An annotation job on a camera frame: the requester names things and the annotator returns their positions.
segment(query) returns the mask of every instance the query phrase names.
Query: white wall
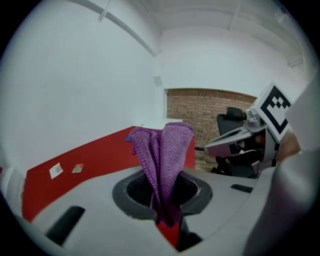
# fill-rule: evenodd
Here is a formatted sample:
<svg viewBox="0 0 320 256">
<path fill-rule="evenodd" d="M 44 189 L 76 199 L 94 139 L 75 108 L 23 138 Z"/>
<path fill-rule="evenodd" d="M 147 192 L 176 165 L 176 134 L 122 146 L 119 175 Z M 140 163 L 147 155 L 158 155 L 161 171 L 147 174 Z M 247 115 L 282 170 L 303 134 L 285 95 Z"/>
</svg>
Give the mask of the white wall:
<svg viewBox="0 0 320 256">
<path fill-rule="evenodd" d="M 165 89 L 206 88 L 257 97 L 274 81 L 295 100 L 305 88 L 283 55 L 249 36 L 213 27 L 164 31 L 161 38 Z"/>
<path fill-rule="evenodd" d="M 98 17 L 75 3 L 44 1 L 1 60 L 0 142 L 22 173 L 154 117 L 151 54 Z"/>
</svg>

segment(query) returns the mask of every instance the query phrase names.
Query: brick wall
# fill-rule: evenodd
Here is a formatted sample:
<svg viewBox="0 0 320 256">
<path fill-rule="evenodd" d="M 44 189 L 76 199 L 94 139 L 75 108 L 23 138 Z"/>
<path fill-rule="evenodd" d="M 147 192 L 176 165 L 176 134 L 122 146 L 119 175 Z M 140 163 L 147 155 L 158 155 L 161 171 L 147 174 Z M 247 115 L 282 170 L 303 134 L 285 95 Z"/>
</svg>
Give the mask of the brick wall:
<svg viewBox="0 0 320 256">
<path fill-rule="evenodd" d="M 227 107 L 248 109 L 255 97 L 240 93 L 209 89 L 169 89 L 167 117 L 182 119 L 193 127 L 195 146 L 203 147 L 220 136 L 217 115 Z"/>
</svg>

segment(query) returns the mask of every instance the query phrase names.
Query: microfiber cloth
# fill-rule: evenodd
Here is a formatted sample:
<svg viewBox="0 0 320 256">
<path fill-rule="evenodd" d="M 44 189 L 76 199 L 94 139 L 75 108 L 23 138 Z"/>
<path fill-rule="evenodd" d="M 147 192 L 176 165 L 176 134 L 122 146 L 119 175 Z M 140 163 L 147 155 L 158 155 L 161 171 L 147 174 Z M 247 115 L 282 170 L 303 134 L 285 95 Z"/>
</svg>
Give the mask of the microfiber cloth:
<svg viewBox="0 0 320 256">
<path fill-rule="evenodd" d="M 129 134 L 133 153 L 153 188 L 151 207 L 157 211 L 158 221 L 167 226 L 180 220 L 172 193 L 193 135 L 191 126 L 179 122 L 167 123 L 163 130 L 136 127 Z"/>
</svg>

